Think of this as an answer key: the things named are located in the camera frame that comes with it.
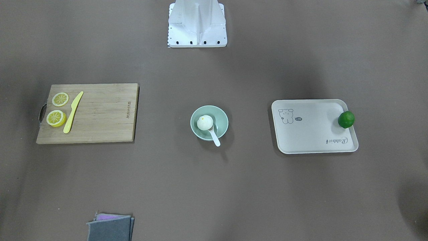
green lime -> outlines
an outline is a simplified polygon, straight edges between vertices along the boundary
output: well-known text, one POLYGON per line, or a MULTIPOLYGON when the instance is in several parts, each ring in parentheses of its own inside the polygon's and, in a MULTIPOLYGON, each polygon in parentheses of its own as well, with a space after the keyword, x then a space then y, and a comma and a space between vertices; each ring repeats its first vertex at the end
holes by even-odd
POLYGON ((339 125, 343 128, 349 128, 354 124, 355 116, 350 111, 345 111, 342 114, 340 114, 339 119, 337 122, 339 125))

cutting board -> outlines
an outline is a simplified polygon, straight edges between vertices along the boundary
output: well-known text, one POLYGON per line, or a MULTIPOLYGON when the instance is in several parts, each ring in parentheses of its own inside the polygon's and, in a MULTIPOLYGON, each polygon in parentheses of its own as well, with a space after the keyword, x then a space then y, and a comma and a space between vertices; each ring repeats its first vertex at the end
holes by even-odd
POLYGON ((131 142, 134 140, 138 84, 54 84, 51 86, 45 116, 40 125, 37 144, 131 142), (64 126, 52 127, 46 115, 61 110, 67 117, 71 103, 83 91, 69 133, 64 126), (69 95, 68 102, 61 107, 52 104, 56 93, 69 95))

light green bowl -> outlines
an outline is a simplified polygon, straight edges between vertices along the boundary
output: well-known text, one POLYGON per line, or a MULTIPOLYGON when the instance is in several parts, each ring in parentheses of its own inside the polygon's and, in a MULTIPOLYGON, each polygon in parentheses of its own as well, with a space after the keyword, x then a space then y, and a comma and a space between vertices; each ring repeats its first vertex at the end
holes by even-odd
POLYGON ((209 131, 200 130, 196 125, 199 117, 205 114, 213 118, 214 132, 218 138, 222 137, 224 133, 226 133, 227 128, 229 127, 229 119, 227 118, 226 113, 224 113, 222 109, 214 105, 204 105, 195 110, 195 112, 193 112, 193 115, 190 118, 190 127, 192 128, 193 133, 195 133, 195 135, 201 138, 202 140, 213 140, 209 131))

white tray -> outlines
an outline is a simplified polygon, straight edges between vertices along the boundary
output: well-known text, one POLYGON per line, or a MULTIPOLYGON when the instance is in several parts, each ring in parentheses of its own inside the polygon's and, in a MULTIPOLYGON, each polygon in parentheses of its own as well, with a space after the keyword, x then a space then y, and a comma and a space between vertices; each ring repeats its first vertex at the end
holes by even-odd
POLYGON ((339 99, 291 99, 272 103, 278 148, 285 154, 353 152, 358 149, 354 126, 337 119, 347 111, 339 99))

white plastic bracket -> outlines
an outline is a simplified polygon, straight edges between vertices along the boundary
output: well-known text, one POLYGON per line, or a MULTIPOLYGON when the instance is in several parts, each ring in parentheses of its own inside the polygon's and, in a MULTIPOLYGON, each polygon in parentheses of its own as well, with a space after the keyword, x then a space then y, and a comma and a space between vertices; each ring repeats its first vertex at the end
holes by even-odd
POLYGON ((176 0, 169 6, 168 47, 227 45, 224 5, 217 0, 176 0))

